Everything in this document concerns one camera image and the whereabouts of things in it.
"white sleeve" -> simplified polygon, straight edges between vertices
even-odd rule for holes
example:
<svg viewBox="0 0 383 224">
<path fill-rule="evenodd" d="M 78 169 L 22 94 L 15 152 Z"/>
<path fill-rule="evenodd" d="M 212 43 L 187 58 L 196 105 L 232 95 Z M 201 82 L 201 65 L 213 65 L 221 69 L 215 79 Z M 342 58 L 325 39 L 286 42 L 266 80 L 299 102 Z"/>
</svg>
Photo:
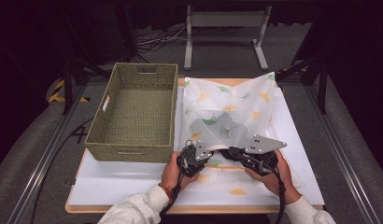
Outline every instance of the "white sleeve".
<svg viewBox="0 0 383 224">
<path fill-rule="evenodd" d="M 332 216 L 324 211 L 315 209 L 308 200 L 302 197 L 295 203 L 285 205 L 291 223 L 297 224 L 334 224 Z"/>
<path fill-rule="evenodd" d="M 113 205 L 99 223 L 159 223 L 160 212 L 168 202 L 166 193 L 156 185 L 148 193 L 131 195 Z"/>
</svg>

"hand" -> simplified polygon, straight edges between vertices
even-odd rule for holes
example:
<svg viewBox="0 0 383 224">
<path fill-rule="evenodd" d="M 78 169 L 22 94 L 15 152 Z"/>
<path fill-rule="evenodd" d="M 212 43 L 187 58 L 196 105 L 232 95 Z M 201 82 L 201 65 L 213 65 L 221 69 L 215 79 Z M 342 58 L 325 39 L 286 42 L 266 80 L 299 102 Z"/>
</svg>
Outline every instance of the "hand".
<svg viewBox="0 0 383 224">
<path fill-rule="evenodd" d="M 174 152 L 171 155 L 171 161 L 165 165 L 162 175 L 162 184 L 168 189 L 173 189 L 177 185 L 177 177 L 179 175 L 179 168 L 177 167 L 178 152 Z M 198 179 L 199 173 L 195 174 L 192 178 L 184 176 L 180 183 L 180 191 L 184 190 L 188 184 Z"/>
<path fill-rule="evenodd" d="M 302 195 L 297 191 L 291 182 L 291 170 L 288 163 L 285 161 L 284 157 L 281 154 L 281 151 L 278 149 L 275 150 L 275 153 L 278 158 L 278 172 L 280 174 L 282 182 L 285 185 L 285 203 L 295 203 L 297 200 L 302 197 Z M 252 179 L 261 181 L 264 185 L 276 195 L 279 195 L 279 184 L 278 179 L 274 174 L 269 174 L 265 176 L 258 175 L 253 170 L 247 168 L 245 172 L 250 175 Z"/>
</svg>

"gray floor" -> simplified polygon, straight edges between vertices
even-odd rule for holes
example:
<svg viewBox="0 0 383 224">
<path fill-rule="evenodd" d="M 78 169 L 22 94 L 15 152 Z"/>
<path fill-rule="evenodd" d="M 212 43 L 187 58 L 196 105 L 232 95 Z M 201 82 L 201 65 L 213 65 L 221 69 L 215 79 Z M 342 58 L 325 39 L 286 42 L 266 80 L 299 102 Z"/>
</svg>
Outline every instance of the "gray floor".
<svg viewBox="0 0 383 224">
<path fill-rule="evenodd" d="M 290 61 L 303 40 L 308 25 L 268 27 L 262 44 L 269 71 L 290 67 Z M 151 63 L 177 63 L 179 73 L 187 77 L 257 77 L 265 74 L 259 67 L 250 39 L 252 29 L 242 28 L 234 35 L 216 30 L 200 31 L 193 40 L 191 71 L 182 69 L 185 42 L 178 40 L 162 49 L 141 54 Z M 284 87 L 285 99 L 300 134 L 311 166 L 318 178 L 319 187 L 328 212 L 337 223 L 367 223 L 361 206 L 350 188 L 347 172 L 333 154 L 333 144 L 322 125 L 322 116 L 309 97 L 308 87 L 297 81 L 297 75 L 279 82 Z M 64 128 L 63 140 L 83 121 L 94 116 L 106 83 L 92 78 L 83 96 L 89 103 L 78 103 Z M 326 118 L 334 129 L 335 136 L 360 180 L 369 203 L 378 220 L 383 223 L 383 173 L 364 143 L 361 134 L 350 117 L 347 108 L 338 96 L 331 80 L 327 92 Z M 50 106 L 31 124 L 20 137 L 0 166 L 0 223 L 6 223 L 16 207 L 28 180 L 44 154 L 57 125 L 62 118 L 63 103 Z M 51 166 L 40 195 L 35 223 L 96 223 L 102 214 L 68 214 L 64 205 L 78 164 L 84 151 L 83 140 L 70 137 Z M 29 204 L 22 223 L 29 222 L 33 203 Z M 269 216 L 272 220 L 276 214 Z M 284 217 L 283 223 L 289 223 Z"/>
</svg>

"wicker basket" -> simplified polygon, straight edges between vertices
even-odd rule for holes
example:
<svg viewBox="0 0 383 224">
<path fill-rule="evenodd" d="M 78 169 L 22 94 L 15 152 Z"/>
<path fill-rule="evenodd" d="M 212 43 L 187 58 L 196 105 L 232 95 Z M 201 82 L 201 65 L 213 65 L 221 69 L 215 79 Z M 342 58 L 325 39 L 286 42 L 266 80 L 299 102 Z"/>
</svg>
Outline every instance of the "wicker basket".
<svg viewBox="0 0 383 224">
<path fill-rule="evenodd" d="M 98 161 L 168 162 L 177 65 L 116 63 L 85 146 Z"/>
</svg>

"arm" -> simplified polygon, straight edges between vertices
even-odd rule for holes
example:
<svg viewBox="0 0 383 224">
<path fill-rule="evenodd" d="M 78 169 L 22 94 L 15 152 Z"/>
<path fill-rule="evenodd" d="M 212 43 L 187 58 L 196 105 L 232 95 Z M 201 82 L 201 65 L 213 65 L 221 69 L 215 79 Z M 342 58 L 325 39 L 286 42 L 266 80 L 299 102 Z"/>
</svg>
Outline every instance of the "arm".
<svg viewBox="0 0 383 224">
<path fill-rule="evenodd" d="M 165 165 L 161 187 L 153 186 L 147 193 L 134 194 L 120 203 L 113 205 L 102 217 L 99 223 L 159 223 L 160 212 L 168 205 L 169 196 L 166 191 L 177 184 L 179 168 L 177 167 L 178 153 L 174 152 L 171 161 Z M 192 178 L 184 177 L 181 190 L 197 180 L 199 174 Z"/>
<path fill-rule="evenodd" d="M 282 182 L 285 185 L 285 212 L 291 220 L 291 223 L 317 223 L 333 224 L 335 223 L 331 215 L 325 211 L 316 210 L 302 194 L 294 187 L 291 182 L 291 170 L 279 150 L 276 150 L 278 158 L 278 171 Z M 273 175 L 260 176 L 251 169 L 245 170 L 252 179 L 261 181 L 264 185 L 276 195 L 279 195 L 279 184 L 277 178 Z"/>
</svg>

